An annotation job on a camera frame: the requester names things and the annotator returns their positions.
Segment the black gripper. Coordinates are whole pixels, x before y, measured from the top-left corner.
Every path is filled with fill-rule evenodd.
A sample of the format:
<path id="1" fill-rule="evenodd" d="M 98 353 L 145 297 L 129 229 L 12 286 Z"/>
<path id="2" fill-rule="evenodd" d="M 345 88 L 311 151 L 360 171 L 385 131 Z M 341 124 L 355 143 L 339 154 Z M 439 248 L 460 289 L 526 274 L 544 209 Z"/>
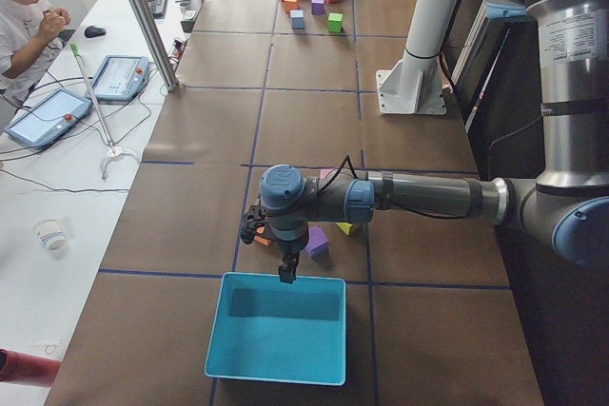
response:
<path id="1" fill-rule="evenodd" d="M 305 236 L 290 241 L 278 240 L 278 244 L 283 255 L 283 264 L 278 266 L 280 281 L 293 283 L 296 278 L 293 267 L 298 266 L 300 253 L 305 249 Z"/>

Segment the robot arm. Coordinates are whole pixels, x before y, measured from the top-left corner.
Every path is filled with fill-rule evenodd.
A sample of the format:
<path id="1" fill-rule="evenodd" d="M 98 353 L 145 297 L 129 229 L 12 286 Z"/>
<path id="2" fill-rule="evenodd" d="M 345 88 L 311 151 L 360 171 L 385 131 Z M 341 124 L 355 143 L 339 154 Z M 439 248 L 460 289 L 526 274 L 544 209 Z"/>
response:
<path id="1" fill-rule="evenodd" d="M 365 223 L 375 210 L 488 218 L 584 267 L 608 265 L 608 0 L 486 0 L 491 18 L 538 25 L 545 167 L 535 179 L 490 182 L 354 171 L 324 179 L 269 168 L 244 214 L 243 242 L 275 241 L 278 274 L 293 282 L 311 222 Z"/>

